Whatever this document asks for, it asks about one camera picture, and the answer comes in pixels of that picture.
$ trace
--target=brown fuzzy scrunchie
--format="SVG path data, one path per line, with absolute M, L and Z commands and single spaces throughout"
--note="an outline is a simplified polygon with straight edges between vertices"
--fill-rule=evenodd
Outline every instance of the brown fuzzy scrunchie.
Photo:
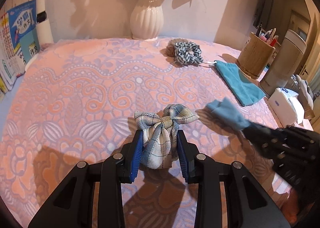
M 175 47 L 174 44 L 177 42 L 188 42 L 187 39 L 181 39 L 181 38 L 177 38 L 177 39 L 172 39 L 168 42 L 167 48 L 166 48 L 166 55 L 168 57 L 174 57 L 175 54 Z

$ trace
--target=pink patterned tablecloth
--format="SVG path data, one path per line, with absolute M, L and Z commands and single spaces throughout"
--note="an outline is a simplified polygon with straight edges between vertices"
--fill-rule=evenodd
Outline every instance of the pink patterned tablecloth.
M 277 128 L 267 99 L 241 107 L 214 68 L 182 67 L 164 56 L 168 41 L 64 41 L 39 54 L 12 103 L 0 142 L 0 195 L 23 227 L 77 162 L 96 163 L 132 140 L 134 111 L 161 114 L 172 103 L 200 117 L 181 126 L 189 142 L 216 161 L 242 162 L 281 204 L 288 185 L 272 172 L 271 162 L 205 110 L 208 102 L 228 97 L 246 118 Z M 209 61 L 235 62 L 240 53 L 195 42 Z M 142 167 L 133 184 L 122 185 L 122 195 L 127 227 L 194 225 L 197 185 L 185 184 L 178 162 L 168 170 Z

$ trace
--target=tissue box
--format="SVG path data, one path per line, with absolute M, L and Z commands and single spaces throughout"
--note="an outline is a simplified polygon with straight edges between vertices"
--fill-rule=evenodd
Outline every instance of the tissue box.
M 276 88 L 269 98 L 270 106 L 284 127 L 295 122 L 300 124 L 303 121 L 304 109 L 298 101 L 298 95 L 287 88 Z

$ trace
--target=hair scrunchie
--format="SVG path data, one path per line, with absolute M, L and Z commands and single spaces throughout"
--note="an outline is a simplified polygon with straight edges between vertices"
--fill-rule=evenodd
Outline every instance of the hair scrunchie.
M 200 46 L 194 42 L 176 42 L 174 47 L 174 57 L 178 63 L 182 65 L 203 63 Z

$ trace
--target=blue cloth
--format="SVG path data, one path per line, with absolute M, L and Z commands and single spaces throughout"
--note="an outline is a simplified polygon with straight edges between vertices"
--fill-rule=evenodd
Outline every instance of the blue cloth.
M 215 100 L 207 104 L 207 107 L 213 116 L 236 131 L 241 131 L 250 125 L 250 122 L 242 116 L 228 98 L 224 98 L 222 102 Z
M 260 88 L 243 75 L 236 64 L 218 60 L 215 66 L 243 106 L 253 105 L 265 96 Z

